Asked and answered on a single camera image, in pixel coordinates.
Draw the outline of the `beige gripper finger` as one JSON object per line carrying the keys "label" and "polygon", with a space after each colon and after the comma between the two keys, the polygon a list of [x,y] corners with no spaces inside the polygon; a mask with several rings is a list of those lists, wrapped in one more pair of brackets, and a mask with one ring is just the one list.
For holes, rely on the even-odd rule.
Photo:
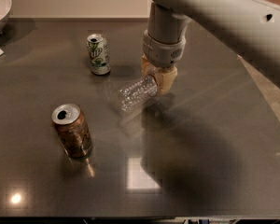
{"label": "beige gripper finger", "polygon": [[162,96],[171,89],[177,76],[177,68],[175,66],[157,68],[152,72],[152,76],[157,84],[157,95]]}
{"label": "beige gripper finger", "polygon": [[153,76],[156,71],[156,67],[150,63],[145,55],[141,57],[141,72],[142,76]]}

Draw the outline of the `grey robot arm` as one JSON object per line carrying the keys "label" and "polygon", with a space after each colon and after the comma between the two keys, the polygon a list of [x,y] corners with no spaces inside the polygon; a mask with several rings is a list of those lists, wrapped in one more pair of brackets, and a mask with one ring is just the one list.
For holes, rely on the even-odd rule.
{"label": "grey robot arm", "polygon": [[190,21],[280,88],[280,6],[266,0],[152,0],[143,52],[156,67],[182,58]]}

